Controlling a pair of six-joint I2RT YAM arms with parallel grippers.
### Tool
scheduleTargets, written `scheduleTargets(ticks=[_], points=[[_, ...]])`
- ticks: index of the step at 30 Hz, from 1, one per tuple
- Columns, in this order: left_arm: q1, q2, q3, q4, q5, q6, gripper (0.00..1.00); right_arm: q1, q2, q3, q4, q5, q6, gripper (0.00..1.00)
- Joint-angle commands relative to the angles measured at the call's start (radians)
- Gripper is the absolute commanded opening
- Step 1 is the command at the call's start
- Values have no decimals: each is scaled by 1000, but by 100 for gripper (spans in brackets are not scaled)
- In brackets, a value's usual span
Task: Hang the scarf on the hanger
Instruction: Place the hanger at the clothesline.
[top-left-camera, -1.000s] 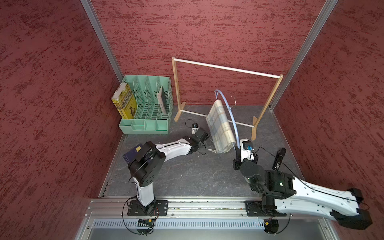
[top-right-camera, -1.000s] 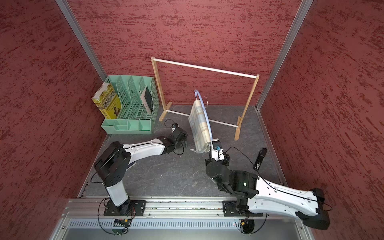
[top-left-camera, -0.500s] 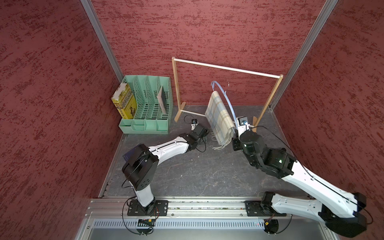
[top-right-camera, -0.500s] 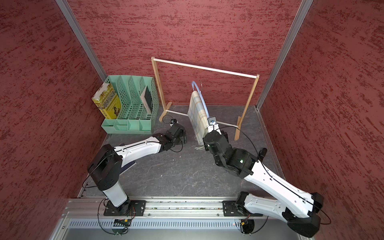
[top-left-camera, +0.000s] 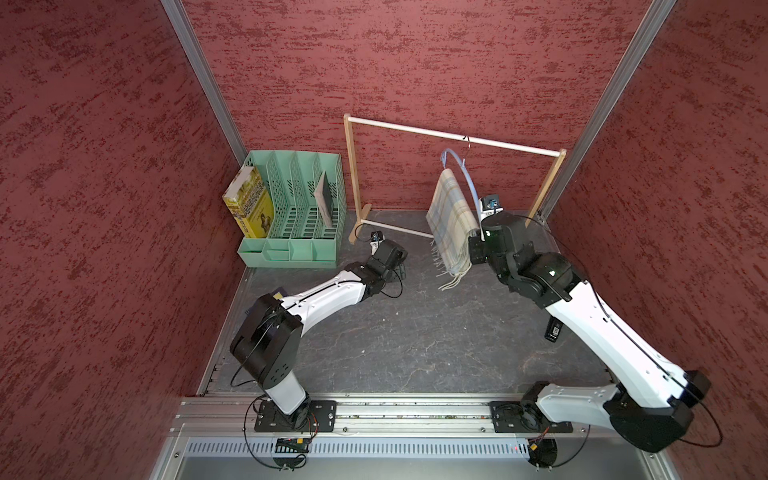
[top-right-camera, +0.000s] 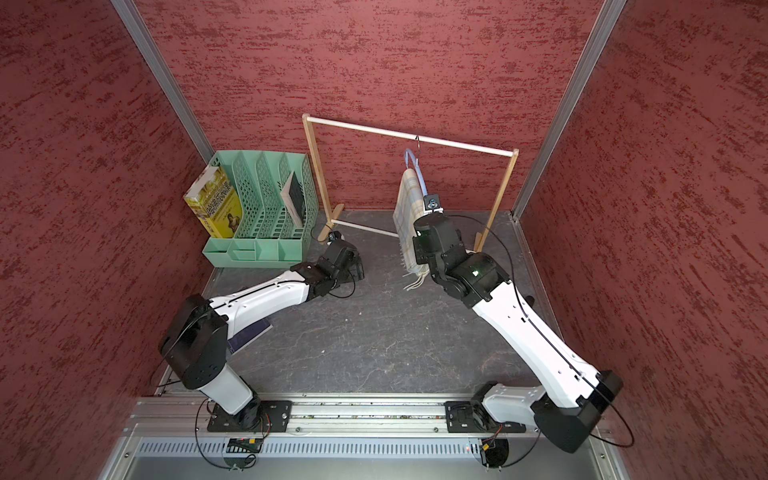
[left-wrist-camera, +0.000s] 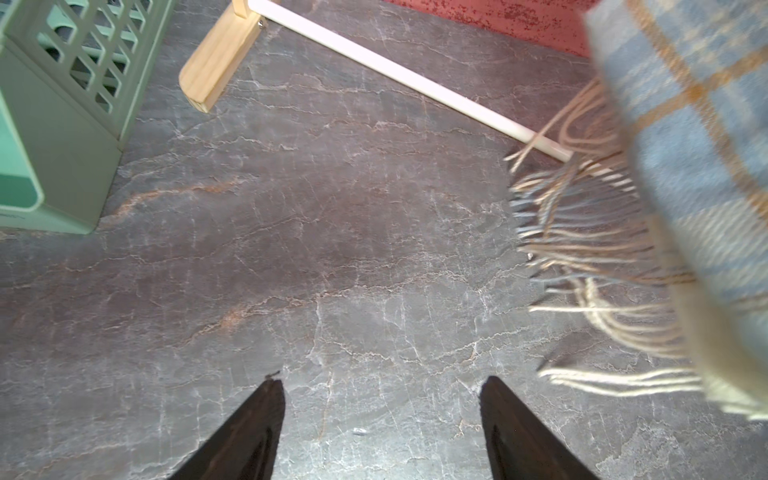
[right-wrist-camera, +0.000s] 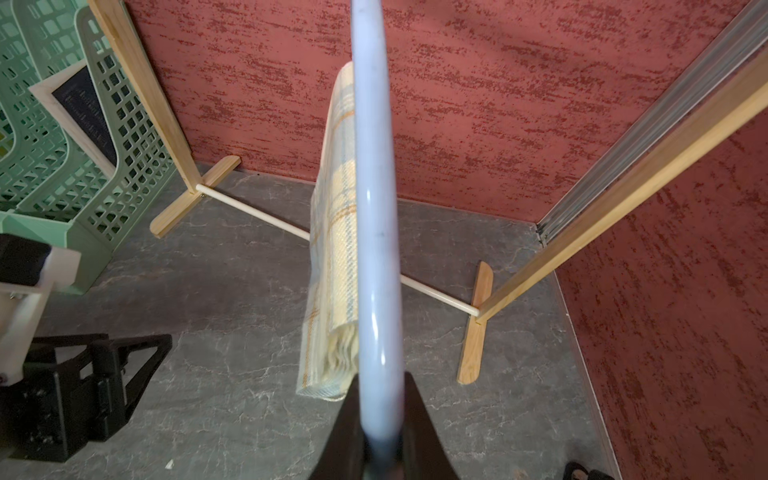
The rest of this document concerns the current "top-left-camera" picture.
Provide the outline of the light blue clothes hanger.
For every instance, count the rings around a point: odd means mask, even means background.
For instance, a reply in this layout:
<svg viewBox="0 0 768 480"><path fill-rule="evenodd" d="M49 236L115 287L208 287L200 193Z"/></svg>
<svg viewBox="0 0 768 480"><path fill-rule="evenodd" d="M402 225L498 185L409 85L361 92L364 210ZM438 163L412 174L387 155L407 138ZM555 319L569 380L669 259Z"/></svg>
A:
<svg viewBox="0 0 768 480"><path fill-rule="evenodd" d="M477 190L475 188L474 182L472 180L472 177L467 169L466 166L466 159L463 157L460 157L453 149L446 148L441 152L440 155L440 162L443 166L443 168L447 167L448 157L452 157L457 165L459 166L459 169L461 173L464 176L464 179L467 183L467 186L470 190L471 197L472 197L472 203L475 209L476 217L477 217L477 223L481 224L482 222L482 203L480 201L480 197L477 194Z"/></svg>

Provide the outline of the plaid beige blue scarf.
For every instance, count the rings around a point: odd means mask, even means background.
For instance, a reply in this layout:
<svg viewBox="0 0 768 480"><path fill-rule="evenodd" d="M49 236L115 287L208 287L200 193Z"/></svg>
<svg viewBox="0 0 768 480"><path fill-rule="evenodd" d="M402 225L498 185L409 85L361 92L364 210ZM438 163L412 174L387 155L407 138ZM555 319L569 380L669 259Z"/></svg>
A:
<svg viewBox="0 0 768 480"><path fill-rule="evenodd" d="M469 238L479 225L451 169L443 169L439 175L426 220L433 235L434 264L440 276L450 277L439 290L453 289L472 267Z"/></svg>

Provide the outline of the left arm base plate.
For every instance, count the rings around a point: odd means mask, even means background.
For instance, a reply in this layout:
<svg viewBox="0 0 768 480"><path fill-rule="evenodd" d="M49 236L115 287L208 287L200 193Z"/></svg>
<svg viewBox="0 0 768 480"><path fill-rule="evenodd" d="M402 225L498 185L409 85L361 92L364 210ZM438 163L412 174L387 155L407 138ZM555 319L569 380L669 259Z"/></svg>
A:
<svg viewBox="0 0 768 480"><path fill-rule="evenodd" d="M255 409L255 432L326 433L334 430L337 402L306 400L292 414L285 414L273 401L263 401Z"/></svg>

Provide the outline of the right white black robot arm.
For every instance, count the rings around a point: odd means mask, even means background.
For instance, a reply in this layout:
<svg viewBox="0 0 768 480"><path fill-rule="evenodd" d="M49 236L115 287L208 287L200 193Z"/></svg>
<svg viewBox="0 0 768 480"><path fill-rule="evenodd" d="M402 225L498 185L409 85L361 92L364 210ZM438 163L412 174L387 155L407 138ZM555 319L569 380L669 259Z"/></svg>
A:
<svg viewBox="0 0 768 480"><path fill-rule="evenodd" d="M470 240L473 263L486 263L514 293L533 301L551 323L562 323L613 374L612 383L568 387L536 383L525 409L550 423L609 428L648 453L681 440L711 386L706 375L666 359L614 312L592 283L559 252L539 252L530 219L504 210L482 215Z"/></svg>

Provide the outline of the wooden clothes rack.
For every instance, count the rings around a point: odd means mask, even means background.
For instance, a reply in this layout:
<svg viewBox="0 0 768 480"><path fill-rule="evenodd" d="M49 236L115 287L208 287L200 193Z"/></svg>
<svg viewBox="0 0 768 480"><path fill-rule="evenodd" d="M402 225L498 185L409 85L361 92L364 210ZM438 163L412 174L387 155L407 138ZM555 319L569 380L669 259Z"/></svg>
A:
<svg viewBox="0 0 768 480"><path fill-rule="evenodd" d="M543 200L547 195L551 185L553 184L555 177L559 173L560 168L564 164L564 161L567 155L566 149L549 150L549 149L538 148L533 146L526 146L526 145L520 145L515 143L490 140L490 139L479 138L479 137L472 137L469 135L460 135L460 134L449 133L444 131L395 124L391 122L385 122L385 121L379 121L379 120L373 120L373 119L366 119L366 118L353 116L349 113L345 113L343 115L343 128L344 128L344 135L345 135L345 141L346 141L346 147L347 147L350 180L351 180L351 186L353 191L354 209L355 209L355 216L356 216L354 226L352 227L352 232L349 234L349 237L348 237L349 242L351 244L354 244L358 240L357 228L363 225L383 228L386 230L414 235L414 236L418 236L426 239L433 239L433 236L429 233L411 230L403 227L398 227L398 226L390 225L386 223L380 223L380 222L376 222L368 219L368 216L372 209L372 205L362 203L359 174L358 174L358 167L357 167L356 148L355 148L355 142L354 142L354 130L353 130L354 124L382 128L382 129L393 130L398 132L411 133L411 134L422 135L422 136L429 136L429 137L440 138L440 139L451 140L451 141L458 141L461 143L465 143L468 148L470 148L472 145L481 145L481 146L488 146L488 147L499 148L504 150L551 157L553 159L551 167L547 175L545 176L545 179L539 189L539 192L536 196L536 199L533 202L532 207L529 210L529 215L531 217L533 217L536 214L539 207L542 205Z"/></svg>

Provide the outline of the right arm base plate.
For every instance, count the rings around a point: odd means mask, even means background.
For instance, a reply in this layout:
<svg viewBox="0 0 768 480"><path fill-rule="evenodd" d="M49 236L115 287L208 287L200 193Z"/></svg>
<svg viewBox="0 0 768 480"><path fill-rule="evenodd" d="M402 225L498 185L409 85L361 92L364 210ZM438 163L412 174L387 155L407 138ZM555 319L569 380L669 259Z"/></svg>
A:
<svg viewBox="0 0 768 480"><path fill-rule="evenodd" d="M564 434L574 431L570 422L552 422L533 404L521 401L489 403L495 433L528 435Z"/></svg>

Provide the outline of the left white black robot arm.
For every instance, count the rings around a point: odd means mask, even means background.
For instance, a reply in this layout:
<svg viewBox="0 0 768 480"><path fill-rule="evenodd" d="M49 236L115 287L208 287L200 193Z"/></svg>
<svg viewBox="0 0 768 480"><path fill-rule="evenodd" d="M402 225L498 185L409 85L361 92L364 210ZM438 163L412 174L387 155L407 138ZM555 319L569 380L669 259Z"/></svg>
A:
<svg viewBox="0 0 768 480"><path fill-rule="evenodd" d="M364 262L353 262L330 280L296 295L257 298L234 335L230 353L248 372L278 411L297 422L310 397L293 372L303 335L342 309L383 292L400 282L406 250L383 240Z"/></svg>

